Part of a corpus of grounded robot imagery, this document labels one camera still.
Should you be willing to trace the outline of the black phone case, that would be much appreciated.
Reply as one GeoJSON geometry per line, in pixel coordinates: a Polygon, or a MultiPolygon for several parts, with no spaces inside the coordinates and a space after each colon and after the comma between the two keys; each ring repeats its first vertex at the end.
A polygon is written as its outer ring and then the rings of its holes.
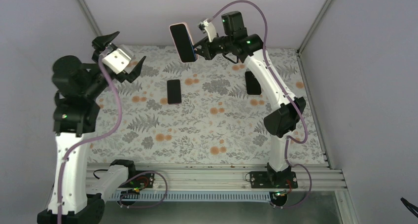
{"type": "Polygon", "coordinates": [[[251,71],[246,71],[245,74],[245,86],[248,95],[261,95],[261,86],[257,78],[251,71]]]}

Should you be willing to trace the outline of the phone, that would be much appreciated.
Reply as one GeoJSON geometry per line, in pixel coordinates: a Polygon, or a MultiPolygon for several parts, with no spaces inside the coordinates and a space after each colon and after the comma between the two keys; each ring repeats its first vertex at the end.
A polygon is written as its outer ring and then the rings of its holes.
{"type": "Polygon", "coordinates": [[[192,63],[197,61],[198,57],[193,47],[193,40],[185,22],[171,24],[169,31],[174,42],[174,46],[183,63],[192,63]]]}
{"type": "Polygon", "coordinates": [[[167,99],[169,105],[180,104],[181,99],[181,83],[179,79],[167,81],[167,99]]]}

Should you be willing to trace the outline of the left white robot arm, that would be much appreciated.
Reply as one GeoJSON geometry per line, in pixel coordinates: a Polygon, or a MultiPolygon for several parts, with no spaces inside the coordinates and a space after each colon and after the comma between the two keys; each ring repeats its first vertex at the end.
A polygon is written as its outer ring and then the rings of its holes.
{"type": "Polygon", "coordinates": [[[53,64],[57,165],[50,202],[37,215],[39,224],[97,224],[116,189],[121,184],[131,187],[137,181],[134,163],[119,159],[111,163],[92,188],[86,187],[89,145],[97,140],[92,137],[100,111],[96,99],[105,89],[112,90],[118,110],[116,125],[120,125],[122,103],[114,80],[132,83],[142,70],[143,60],[139,60],[126,72],[133,55],[113,43],[117,36],[118,32],[114,32],[92,41],[92,63],[82,63],[76,56],[68,55],[53,64]]]}

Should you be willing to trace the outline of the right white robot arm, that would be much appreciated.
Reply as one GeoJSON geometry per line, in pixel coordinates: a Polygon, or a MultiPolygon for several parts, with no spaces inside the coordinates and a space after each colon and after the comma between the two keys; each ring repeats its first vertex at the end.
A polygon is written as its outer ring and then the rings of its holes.
{"type": "Polygon", "coordinates": [[[263,119],[266,130],[271,134],[271,156],[267,163],[267,182],[279,188],[293,179],[291,166],[286,159],[288,136],[296,129],[306,107],[303,97],[297,97],[284,83],[265,49],[264,41],[257,34],[249,35],[242,14],[232,11],[221,16],[224,36],[219,36],[210,19],[198,24],[206,34],[197,42],[196,53],[206,60],[217,54],[226,57],[233,54],[255,76],[266,94],[272,112],[263,119]]]}

